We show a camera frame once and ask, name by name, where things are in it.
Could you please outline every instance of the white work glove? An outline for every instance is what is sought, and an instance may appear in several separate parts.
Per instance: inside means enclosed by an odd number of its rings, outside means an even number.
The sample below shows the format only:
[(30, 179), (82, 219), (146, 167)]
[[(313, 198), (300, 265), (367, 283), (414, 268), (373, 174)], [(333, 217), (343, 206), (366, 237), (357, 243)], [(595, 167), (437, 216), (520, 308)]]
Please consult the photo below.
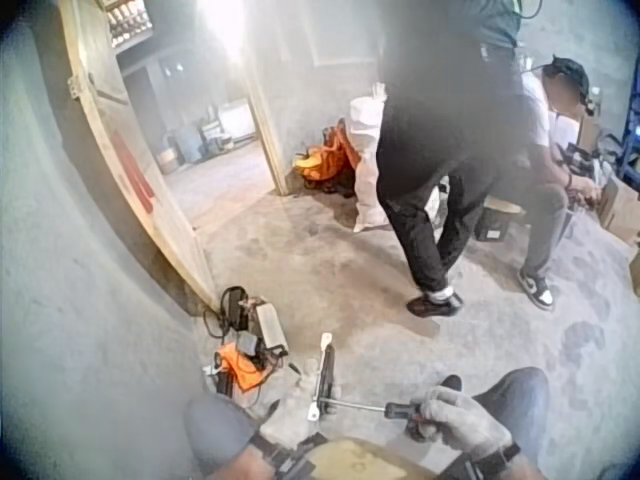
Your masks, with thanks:
[(449, 447), (481, 460), (511, 445), (511, 433), (473, 398), (446, 387), (430, 390), (420, 406), (420, 430), (427, 438), (437, 431)]

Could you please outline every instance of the man in black shirt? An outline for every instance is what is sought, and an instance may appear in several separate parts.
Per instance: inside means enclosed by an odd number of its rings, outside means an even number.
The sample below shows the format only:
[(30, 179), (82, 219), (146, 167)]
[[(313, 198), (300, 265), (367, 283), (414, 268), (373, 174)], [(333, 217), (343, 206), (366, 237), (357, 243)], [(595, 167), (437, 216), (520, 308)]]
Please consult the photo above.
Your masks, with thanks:
[[(452, 316), (462, 307), (447, 272), (480, 216), (497, 162), (523, 143), (513, 9), (513, 0), (383, 1), (389, 98), (378, 198), (422, 292), (407, 305), (420, 317)], [(436, 244), (424, 208), (444, 176), (451, 192)]]

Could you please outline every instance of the concrete floor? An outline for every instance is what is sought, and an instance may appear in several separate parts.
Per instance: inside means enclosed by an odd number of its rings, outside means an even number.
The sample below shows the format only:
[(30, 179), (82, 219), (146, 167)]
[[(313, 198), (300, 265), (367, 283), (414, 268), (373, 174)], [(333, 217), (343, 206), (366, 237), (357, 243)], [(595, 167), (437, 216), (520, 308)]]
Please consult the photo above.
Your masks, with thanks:
[[(527, 234), (515, 226), (505, 244), (472, 241), (451, 271), (466, 301), (457, 317), (419, 320), (404, 308), (416, 290), (394, 234), (354, 235), (354, 220), (353, 201), (338, 196), (268, 194), (224, 228), (199, 235), (218, 285), (243, 285), (276, 306), (298, 366), (318, 357), (322, 332), (333, 333), (343, 399), (407, 401), (453, 372), (475, 394), (512, 369), (537, 366), (552, 390), (541, 454), (549, 478), (596, 478), (637, 451), (640, 303), (630, 287), (629, 248), (579, 216), (553, 265), (557, 309), (545, 313), (514, 280)], [(200, 345), (210, 358), (204, 336)], [(276, 430), (289, 437), (310, 431), (313, 379), (295, 392), (290, 380), (269, 383), (288, 395)], [(263, 392), (263, 403), (272, 396)], [(345, 410), (320, 425), (333, 437), (387, 445), (434, 471), (452, 458), (441, 445), (409, 444), (402, 428)]]
[(165, 177), (194, 229), (216, 230), (274, 189), (260, 142)]

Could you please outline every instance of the screwdriver shaft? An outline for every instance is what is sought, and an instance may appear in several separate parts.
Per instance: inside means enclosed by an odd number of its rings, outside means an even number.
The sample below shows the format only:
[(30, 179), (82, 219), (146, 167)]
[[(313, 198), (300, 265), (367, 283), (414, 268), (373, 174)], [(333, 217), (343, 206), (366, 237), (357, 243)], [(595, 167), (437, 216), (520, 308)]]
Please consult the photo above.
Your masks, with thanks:
[(385, 412), (384, 407), (374, 407), (372, 405), (361, 405), (359, 403), (341, 402), (340, 400), (334, 400), (332, 398), (318, 398), (318, 403), (328, 403), (329, 405), (336, 405), (337, 407), (354, 408), (356, 410), (367, 410), (369, 412)]

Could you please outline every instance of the white sneaker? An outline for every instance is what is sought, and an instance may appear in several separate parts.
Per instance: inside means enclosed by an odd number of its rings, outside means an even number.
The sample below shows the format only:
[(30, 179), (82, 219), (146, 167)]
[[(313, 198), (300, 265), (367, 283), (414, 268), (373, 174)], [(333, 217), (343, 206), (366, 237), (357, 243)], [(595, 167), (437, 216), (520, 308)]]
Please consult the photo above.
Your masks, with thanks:
[(553, 310), (553, 295), (547, 286), (547, 280), (542, 276), (527, 275), (522, 270), (518, 272), (518, 281), (529, 299), (542, 310)]

